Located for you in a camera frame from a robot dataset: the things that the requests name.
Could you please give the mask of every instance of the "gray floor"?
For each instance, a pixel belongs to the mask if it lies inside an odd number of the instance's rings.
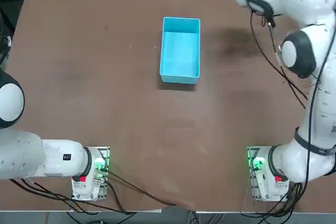
[[[157,213],[138,213],[134,217],[130,218],[128,221],[125,221],[124,224],[141,224],[141,223],[183,223],[187,224],[189,211],[183,210],[177,207],[170,207],[163,209],[161,214]],[[104,212],[95,216],[87,216],[85,214],[71,214],[82,224],[88,224],[93,220],[104,220],[108,224],[118,223],[120,220],[124,219],[123,214],[116,214],[114,212]],[[211,219],[212,214],[202,214],[200,224],[207,224]],[[283,219],[270,219],[269,222],[274,224],[279,224]],[[63,212],[2,212],[0,213],[0,223],[1,224],[76,224],[75,221],[71,220],[68,215]],[[239,214],[226,214],[224,219],[220,224],[255,224],[258,223],[258,220],[249,219]],[[317,214],[294,214],[287,224],[335,224],[336,215],[317,215]]]

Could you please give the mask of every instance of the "equipment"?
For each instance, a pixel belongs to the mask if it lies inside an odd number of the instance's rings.
[[[72,195],[77,200],[101,198],[101,190],[106,189],[101,185],[107,177],[101,169],[108,166],[108,148],[83,147],[71,140],[41,140],[9,128],[21,117],[25,96],[20,84],[2,69],[0,80],[0,179],[71,176]]]
[[[270,34],[274,17],[287,15],[301,27],[291,32],[277,52],[279,62],[299,78],[311,79],[303,122],[289,144],[261,146],[251,167],[260,199],[280,201],[289,181],[307,182],[335,170],[336,46],[335,0],[236,0],[264,16]]]

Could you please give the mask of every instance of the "tabletop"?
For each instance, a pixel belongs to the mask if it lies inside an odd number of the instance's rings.
[[[201,20],[196,86],[162,83],[163,17]],[[295,24],[277,18],[275,40]],[[268,29],[253,20],[269,58]],[[7,71],[26,108],[16,124],[41,138],[111,147],[110,169],[178,206],[241,210],[247,146],[288,143],[303,109],[258,51],[235,0],[25,0]],[[290,75],[305,93],[309,83]],[[38,179],[70,195],[69,178]],[[164,207],[112,180],[129,210]],[[336,212],[334,176],[309,183],[296,211]],[[1,210],[67,210],[1,181]],[[111,194],[100,202],[116,207]],[[256,204],[256,210],[270,204]],[[248,191],[244,211],[254,211]]]

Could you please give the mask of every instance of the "black cable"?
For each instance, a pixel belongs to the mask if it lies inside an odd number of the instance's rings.
[[[254,29],[253,29],[253,24],[252,24],[252,16],[253,16],[253,13],[254,12],[251,12],[251,16],[250,16],[250,27],[251,27],[251,32],[252,32],[252,36],[253,36],[253,39],[259,49],[259,51],[261,52],[262,56],[266,59],[266,61],[272,66],[272,68],[278,72],[279,75],[281,75],[285,80],[287,80],[306,100],[308,99],[307,96],[291,81],[287,78],[287,76],[285,76],[283,73],[280,72],[280,70],[274,66],[274,64],[268,59],[268,57],[266,56],[266,54],[264,53],[264,51],[262,50],[258,40],[257,40],[257,37],[256,37],[256,34],[254,32]]]
[[[272,33],[272,28],[271,28],[271,26],[268,26],[268,30],[269,30],[269,36],[271,37],[271,41],[272,41],[273,51],[274,51],[274,53],[276,54],[276,53],[277,53],[277,49],[275,48],[275,43],[274,43],[274,38],[273,38],[273,33]],[[286,75],[286,73],[285,73],[285,71],[284,71],[284,68],[283,68],[282,66],[280,66],[280,69],[281,69],[281,72],[283,73],[283,75],[287,77],[287,75]],[[301,101],[301,99],[300,99],[300,98],[298,97],[298,95],[296,94],[296,92],[295,92],[293,86],[290,84],[290,82],[287,81],[287,83],[288,83],[290,89],[292,90],[294,96],[296,97],[296,99],[299,101],[299,103],[302,105],[302,107],[303,107],[304,109],[306,109],[306,106],[303,104],[303,102]]]
[[[212,217],[210,220],[209,220],[209,222],[208,222],[208,224],[211,224],[213,221],[214,221],[214,219],[217,217],[217,215],[218,214],[216,214],[214,217]],[[224,219],[224,215],[225,214],[222,214],[222,216],[218,219],[218,221],[216,221],[214,224],[219,224],[223,219]]]
[[[2,14],[0,12],[0,20],[1,20],[1,36],[0,36],[0,45],[4,39],[4,22],[3,22],[3,18],[2,18]]]
[[[87,212],[87,211],[85,211],[83,208],[81,208],[80,207],[80,205],[77,203],[77,202],[73,202],[72,201],[72,199],[70,199],[70,198],[68,198],[68,197],[66,197],[66,196],[64,196],[64,195],[61,195],[61,194],[55,194],[55,193],[53,193],[52,191],[50,191],[50,190],[48,190],[48,189],[46,189],[45,187],[43,187],[42,185],[40,185],[39,183],[36,183],[36,182],[34,182],[34,185],[37,185],[38,187],[40,187],[40,188],[42,188],[43,190],[41,190],[41,189],[38,189],[38,188],[36,188],[36,187],[34,187],[34,186],[31,186],[29,183],[27,183],[27,181],[25,181],[24,179],[21,179],[21,181],[28,187],[28,188],[30,188],[30,189],[32,189],[32,190],[35,190],[35,191],[39,191],[39,192],[41,192],[41,193],[46,193],[46,194],[49,194],[49,195],[53,195],[53,196],[55,196],[56,198],[60,198],[60,197],[62,197],[63,198],[63,202],[65,203],[65,204],[67,204],[71,209],[73,209],[75,212],[79,212],[79,213],[84,213],[84,214],[87,214],[87,215],[97,215],[98,213],[96,212],[96,213],[92,213],[92,212]],[[75,207],[73,207],[71,204],[69,204],[69,203],[67,203],[67,201],[71,201],[71,202],[73,202],[81,211],[78,211]]]
[[[145,190],[140,189],[139,187],[137,187],[137,186],[131,184],[131,183],[128,182],[127,180],[123,179],[122,177],[118,176],[117,174],[115,174],[115,173],[113,173],[113,172],[110,172],[110,171],[107,170],[107,169],[102,168],[102,169],[100,169],[100,170],[101,170],[102,172],[107,172],[107,173],[113,175],[113,176],[116,177],[117,179],[119,179],[119,180],[123,181],[124,183],[128,184],[129,186],[133,187],[133,188],[134,188],[135,190],[137,190],[138,192],[147,195],[148,197],[150,197],[150,198],[156,200],[157,202],[160,202],[160,203],[165,204],[165,205],[167,205],[167,206],[176,206],[176,204],[173,204],[173,203],[170,203],[170,202],[161,200],[161,199],[159,199],[159,198],[156,198],[155,196],[151,195],[150,193],[146,192]]]
[[[132,215],[126,217],[125,219],[123,219],[122,221],[119,221],[117,224],[122,224],[123,222],[127,221],[128,219],[132,218],[134,215],[136,215],[137,213],[133,213]]]
[[[258,216],[249,216],[249,215],[245,215],[245,214],[241,214],[241,215],[243,215],[245,217],[248,217],[248,218],[262,218],[262,220],[259,223],[261,223],[263,221],[265,221],[266,223],[269,223],[266,220],[269,217],[283,217],[283,216],[287,215],[288,213],[290,213],[290,215],[291,215],[292,212],[294,211],[294,207],[295,207],[296,201],[298,199],[298,196],[302,192],[302,183],[295,183],[293,188],[294,189],[290,193],[287,192],[268,212],[266,212],[266,213],[255,212],[255,214],[257,214]],[[291,195],[294,191],[295,191],[295,198],[290,203],[289,207],[286,208],[288,202],[290,201]],[[280,203],[282,203],[282,200],[286,197],[286,195],[288,193],[289,193],[289,197],[288,197],[287,201],[285,202],[285,204],[283,205],[283,207],[281,209],[277,210],[276,212],[272,212]]]
[[[12,183],[14,183],[16,186],[18,186],[21,189],[23,189],[24,191],[27,191],[27,192],[29,192],[31,194],[38,195],[38,196],[41,196],[41,197],[44,197],[44,198],[48,198],[48,199],[64,201],[63,199],[59,199],[59,198],[56,198],[56,197],[51,197],[51,196],[44,195],[44,194],[41,194],[41,193],[37,193],[37,192],[35,192],[33,190],[30,190],[30,189],[24,187],[19,182],[15,181],[13,179],[10,179],[10,181]],[[70,201],[72,201],[72,202],[79,202],[79,203],[82,203],[82,204],[86,204],[86,205],[90,205],[90,206],[99,207],[99,208],[102,208],[102,209],[106,209],[106,210],[122,213],[120,210],[113,209],[113,208],[110,208],[110,207],[100,206],[100,205],[97,205],[97,204],[94,204],[94,203],[91,203],[91,202],[88,202],[88,201],[82,201],[82,200],[76,200],[76,199],[71,199]]]
[[[119,198],[118,198],[118,195],[117,195],[117,192],[116,192],[114,186],[113,186],[110,182],[108,182],[108,181],[106,181],[105,183],[108,185],[108,187],[110,187],[111,191],[113,192],[115,201],[117,202],[117,205],[118,205],[120,211],[122,211],[122,213],[125,214],[125,215],[131,215],[131,214],[133,214],[133,213],[127,212],[127,211],[121,206],[120,200],[119,200]]]
[[[193,220],[196,219],[197,223],[200,224],[200,223],[199,223],[200,221],[199,221],[199,219],[197,218],[195,212],[194,212],[194,211],[191,211],[191,214],[195,217]]]
[[[299,183],[299,185],[300,185],[300,186],[297,187],[297,188],[302,189],[302,183]],[[296,193],[295,193],[295,198],[297,198],[298,195],[301,193],[300,189],[296,191]],[[291,208],[290,213],[289,213],[289,215],[287,216],[287,218],[286,218],[283,222],[281,222],[281,223],[279,223],[279,224],[284,224],[284,223],[286,223],[286,222],[289,220],[289,218],[292,216],[293,211],[294,211],[294,207]],[[270,224],[268,221],[266,221],[266,219],[269,218],[269,217],[271,217],[271,216],[262,217],[263,219],[262,219],[260,222],[258,222],[257,224],[261,224],[263,221],[266,222],[266,223],[268,223],[268,224]]]
[[[3,50],[1,53],[2,53],[2,56],[0,58],[0,65],[4,62],[4,60],[6,59],[8,53],[10,51],[10,46],[7,46],[7,48],[5,50]]]
[[[82,224],[80,223],[78,220],[76,220],[73,216],[71,216],[71,214],[69,214],[68,212],[65,212],[74,222],[76,222],[77,224]]]

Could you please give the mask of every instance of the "blue bin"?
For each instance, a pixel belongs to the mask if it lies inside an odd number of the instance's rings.
[[[200,75],[199,30],[199,19],[163,19],[160,61],[163,82],[196,84]]]

